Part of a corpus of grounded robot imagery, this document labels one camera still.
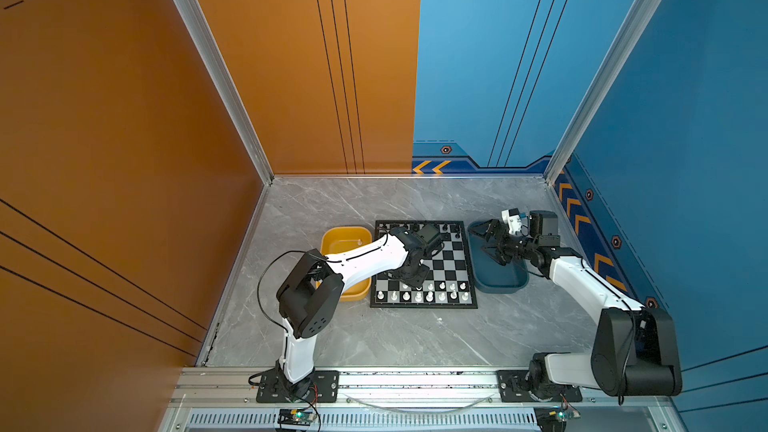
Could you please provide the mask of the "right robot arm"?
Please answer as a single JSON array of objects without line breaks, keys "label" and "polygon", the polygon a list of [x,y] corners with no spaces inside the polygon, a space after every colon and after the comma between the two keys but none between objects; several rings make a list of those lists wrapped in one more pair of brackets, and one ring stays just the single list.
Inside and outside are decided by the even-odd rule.
[{"label": "right robot arm", "polygon": [[596,324],[586,353],[537,353],[524,378],[512,386],[547,401],[569,389],[598,389],[629,396],[677,396],[682,369],[672,317],[648,308],[602,278],[574,249],[564,247],[558,217],[537,210],[521,221],[516,209],[476,223],[469,233],[498,265],[532,265],[565,290]]}]

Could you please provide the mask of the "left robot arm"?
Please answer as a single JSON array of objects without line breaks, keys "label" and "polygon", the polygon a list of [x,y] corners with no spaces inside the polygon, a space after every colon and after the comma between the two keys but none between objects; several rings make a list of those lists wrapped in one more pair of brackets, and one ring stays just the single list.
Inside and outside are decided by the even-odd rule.
[{"label": "left robot arm", "polygon": [[344,292],[380,273],[420,287],[429,271],[424,261],[441,249],[439,229],[425,225],[415,232],[395,228],[348,252],[328,256],[316,249],[304,252],[276,292],[284,331],[276,371],[289,395],[304,399],[312,389],[316,336],[330,323]]}]

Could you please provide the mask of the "black white chess board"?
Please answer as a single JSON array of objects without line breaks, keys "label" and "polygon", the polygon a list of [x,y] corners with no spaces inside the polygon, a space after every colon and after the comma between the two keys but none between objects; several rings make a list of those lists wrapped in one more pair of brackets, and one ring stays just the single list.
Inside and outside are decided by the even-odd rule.
[{"label": "black white chess board", "polygon": [[456,309],[478,307],[469,244],[461,221],[432,221],[442,235],[439,252],[424,261],[429,272],[420,288],[391,280],[381,273],[372,279],[369,305],[393,309]]}]

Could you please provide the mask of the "right circuit board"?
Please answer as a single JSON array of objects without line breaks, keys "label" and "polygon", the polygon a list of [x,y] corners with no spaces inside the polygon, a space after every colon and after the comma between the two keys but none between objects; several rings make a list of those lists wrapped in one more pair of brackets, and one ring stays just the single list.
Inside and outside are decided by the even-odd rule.
[{"label": "right circuit board", "polygon": [[571,421],[581,418],[581,413],[573,408],[536,408],[534,412],[541,432],[565,432]]}]

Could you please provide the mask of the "left green circuit board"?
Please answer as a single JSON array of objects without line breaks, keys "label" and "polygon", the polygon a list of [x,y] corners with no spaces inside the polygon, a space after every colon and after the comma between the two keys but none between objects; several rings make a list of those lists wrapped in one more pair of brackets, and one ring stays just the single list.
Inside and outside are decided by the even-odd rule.
[{"label": "left green circuit board", "polygon": [[277,431],[310,431],[320,425],[318,414],[309,409],[280,409],[276,420]]}]

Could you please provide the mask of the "teal plastic tray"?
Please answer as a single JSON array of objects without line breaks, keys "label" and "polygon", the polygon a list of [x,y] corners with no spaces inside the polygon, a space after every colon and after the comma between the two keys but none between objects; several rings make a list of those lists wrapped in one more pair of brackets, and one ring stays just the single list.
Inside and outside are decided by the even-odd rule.
[{"label": "teal plastic tray", "polygon": [[506,230],[496,219],[474,222],[467,227],[472,271],[478,290],[488,294],[512,294],[529,283],[527,266],[504,258],[498,250]]}]

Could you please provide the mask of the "yellow plastic tray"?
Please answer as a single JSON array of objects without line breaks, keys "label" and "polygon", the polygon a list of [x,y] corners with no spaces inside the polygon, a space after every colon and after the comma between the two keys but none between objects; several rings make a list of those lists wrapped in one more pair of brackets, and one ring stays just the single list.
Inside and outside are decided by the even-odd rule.
[{"label": "yellow plastic tray", "polygon": [[[362,226],[342,226],[329,229],[325,232],[321,242],[320,252],[329,256],[348,252],[350,250],[368,245],[372,242],[371,232]],[[371,287],[371,279],[368,278],[350,287],[342,293],[341,302],[357,302],[367,297]]]}]

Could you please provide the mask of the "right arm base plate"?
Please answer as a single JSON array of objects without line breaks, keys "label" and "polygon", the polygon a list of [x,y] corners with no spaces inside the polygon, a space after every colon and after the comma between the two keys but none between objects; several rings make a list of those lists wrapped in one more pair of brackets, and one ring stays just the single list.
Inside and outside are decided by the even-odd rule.
[{"label": "right arm base plate", "polygon": [[561,385],[548,379],[534,379],[529,370],[503,369],[496,372],[500,398],[504,403],[581,402],[581,390],[571,385]]}]

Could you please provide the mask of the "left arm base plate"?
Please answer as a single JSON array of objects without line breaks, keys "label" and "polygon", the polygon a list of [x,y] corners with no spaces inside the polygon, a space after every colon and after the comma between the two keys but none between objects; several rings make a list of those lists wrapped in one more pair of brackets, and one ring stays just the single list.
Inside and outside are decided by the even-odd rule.
[{"label": "left arm base plate", "polygon": [[277,368],[254,374],[249,384],[256,388],[256,402],[276,403],[335,403],[338,397],[340,373],[337,370],[314,370],[297,383],[291,383]]}]

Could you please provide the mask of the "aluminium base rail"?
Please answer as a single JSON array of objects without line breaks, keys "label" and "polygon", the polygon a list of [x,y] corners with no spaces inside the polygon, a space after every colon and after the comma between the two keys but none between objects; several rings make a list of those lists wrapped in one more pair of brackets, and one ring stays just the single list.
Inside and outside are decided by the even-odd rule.
[{"label": "aluminium base rail", "polygon": [[[385,409],[450,409],[469,406],[557,407],[560,399],[538,402],[514,393],[502,400],[497,369],[485,366],[341,367],[334,389],[336,400],[326,409],[374,406]],[[253,368],[185,368],[172,392],[170,408],[260,407],[259,388],[247,382]]]}]

